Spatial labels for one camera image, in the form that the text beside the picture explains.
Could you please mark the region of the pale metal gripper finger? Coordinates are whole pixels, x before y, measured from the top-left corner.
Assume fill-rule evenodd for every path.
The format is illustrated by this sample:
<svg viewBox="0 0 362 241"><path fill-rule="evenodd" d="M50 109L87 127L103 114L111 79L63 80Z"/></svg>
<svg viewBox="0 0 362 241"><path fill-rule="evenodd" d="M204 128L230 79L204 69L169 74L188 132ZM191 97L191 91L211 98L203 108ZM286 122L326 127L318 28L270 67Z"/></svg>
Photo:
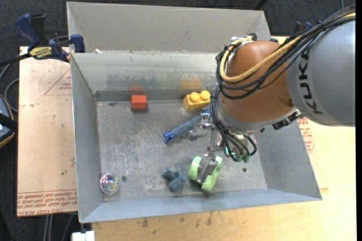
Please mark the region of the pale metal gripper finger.
<svg viewBox="0 0 362 241"><path fill-rule="evenodd" d="M197 179L196 181L198 183L203 183L204 182L204 171L205 171L205 157L204 156L198 156L198 168L197 168Z"/></svg>
<svg viewBox="0 0 362 241"><path fill-rule="evenodd" d="M208 176L212 175L215 168L216 168L216 157L215 157L215 155L209 155L208 161L206 163L205 179Z"/></svg>

